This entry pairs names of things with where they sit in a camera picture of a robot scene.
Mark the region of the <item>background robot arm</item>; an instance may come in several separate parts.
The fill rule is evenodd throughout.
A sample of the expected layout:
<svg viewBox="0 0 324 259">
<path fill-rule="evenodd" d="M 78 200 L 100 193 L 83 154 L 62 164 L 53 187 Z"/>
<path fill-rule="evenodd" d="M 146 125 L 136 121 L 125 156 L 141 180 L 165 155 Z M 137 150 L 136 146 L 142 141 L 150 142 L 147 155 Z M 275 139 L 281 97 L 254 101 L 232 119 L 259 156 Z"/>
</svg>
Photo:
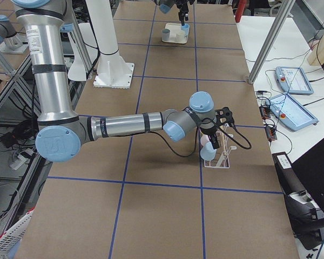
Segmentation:
<svg viewBox="0 0 324 259">
<path fill-rule="evenodd" d="M 17 32 L 5 15 L 0 15 L 0 51 L 6 54 L 23 54 L 28 48 L 24 33 Z"/>
</svg>

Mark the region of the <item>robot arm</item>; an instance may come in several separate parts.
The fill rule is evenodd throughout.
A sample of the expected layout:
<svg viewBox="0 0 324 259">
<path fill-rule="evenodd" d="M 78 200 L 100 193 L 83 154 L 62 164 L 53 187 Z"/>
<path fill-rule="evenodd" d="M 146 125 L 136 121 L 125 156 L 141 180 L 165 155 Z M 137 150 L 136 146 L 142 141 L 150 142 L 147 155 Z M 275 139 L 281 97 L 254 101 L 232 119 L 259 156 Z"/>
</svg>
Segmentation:
<svg viewBox="0 0 324 259">
<path fill-rule="evenodd" d="M 168 13 L 175 5 L 178 9 L 178 17 L 181 25 L 185 25 L 185 21 L 188 21 L 188 5 L 193 5 L 195 0 L 153 0 L 155 5 L 159 6 L 162 13 Z"/>
<path fill-rule="evenodd" d="M 71 1 L 14 1 L 17 20 L 28 37 L 32 72 L 35 76 L 40 115 L 35 139 L 38 153 L 47 160 L 63 162 L 78 154 L 83 144 L 99 138 L 123 137 L 163 130 L 173 140 L 183 139 L 198 128 L 208 137 L 201 157 L 210 161 L 219 148 L 218 117 L 209 93 L 200 91 L 190 97 L 182 111 L 119 115 L 119 101 L 98 93 L 83 100 L 84 112 L 72 105 L 67 69 L 60 39 L 62 28 L 72 28 Z"/>
</svg>

